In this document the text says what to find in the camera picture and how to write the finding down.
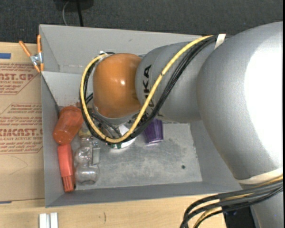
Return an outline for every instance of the cardboard sheet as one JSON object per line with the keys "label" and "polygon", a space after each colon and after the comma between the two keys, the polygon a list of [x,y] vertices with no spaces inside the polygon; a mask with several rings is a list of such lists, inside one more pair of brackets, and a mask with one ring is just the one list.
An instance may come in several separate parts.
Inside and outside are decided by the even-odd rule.
{"label": "cardboard sheet", "polygon": [[18,43],[0,52],[11,53],[0,60],[0,201],[43,198],[40,74]]}

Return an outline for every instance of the gray robot arm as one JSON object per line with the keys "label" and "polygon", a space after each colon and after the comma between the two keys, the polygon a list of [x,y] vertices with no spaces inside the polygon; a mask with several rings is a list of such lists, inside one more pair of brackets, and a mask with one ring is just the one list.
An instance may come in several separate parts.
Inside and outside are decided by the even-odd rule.
{"label": "gray robot arm", "polygon": [[[149,80],[149,90],[161,65],[183,46],[161,47],[143,58],[136,74],[141,102],[146,92],[143,79]],[[201,119],[239,184],[244,189],[254,187],[283,174],[283,23],[244,31],[214,47],[215,42],[209,44],[190,62],[158,118],[176,122]],[[151,67],[148,78],[146,67]],[[154,95],[154,104],[168,80],[169,75]],[[253,208],[260,227],[284,226],[283,193]]]}

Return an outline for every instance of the purple object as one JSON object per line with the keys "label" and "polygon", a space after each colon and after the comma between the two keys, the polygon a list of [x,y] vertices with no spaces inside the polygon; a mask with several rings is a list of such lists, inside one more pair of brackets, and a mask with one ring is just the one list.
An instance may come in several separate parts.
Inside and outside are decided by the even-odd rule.
{"label": "purple object", "polygon": [[162,134],[162,121],[158,119],[153,119],[153,121],[144,130],[147,144],[158,143],[163,140]]}

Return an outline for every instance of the black floor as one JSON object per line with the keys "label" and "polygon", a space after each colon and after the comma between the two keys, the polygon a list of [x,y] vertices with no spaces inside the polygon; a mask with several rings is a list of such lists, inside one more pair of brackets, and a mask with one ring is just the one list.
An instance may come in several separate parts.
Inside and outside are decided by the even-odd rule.
{"label": "black floor", "polygon": [[[65,0],[0,0],[0,41],[36,42],[39,24],[64,25]],[[235,35],[283,20],[283,0],[82,0],[86,27]],[[66,21],[79,26],[76,4]],[[253,228],[249,209],[227,215],[228,228]]]}

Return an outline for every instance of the black cable on floor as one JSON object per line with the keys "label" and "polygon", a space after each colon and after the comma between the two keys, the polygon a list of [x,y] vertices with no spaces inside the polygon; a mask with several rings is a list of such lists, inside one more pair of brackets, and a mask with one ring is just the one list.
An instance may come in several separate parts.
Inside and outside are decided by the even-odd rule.
{"label": "black cable on floor", "polygon": [[80,8],[79,0],[76,0],[76,5],[77,5],[78,16],[79,16],[79,23],[80,23],[80,26],[83,27],[84,26],[84,22],[82,20],[82,14],[81,14],[81,8]]}

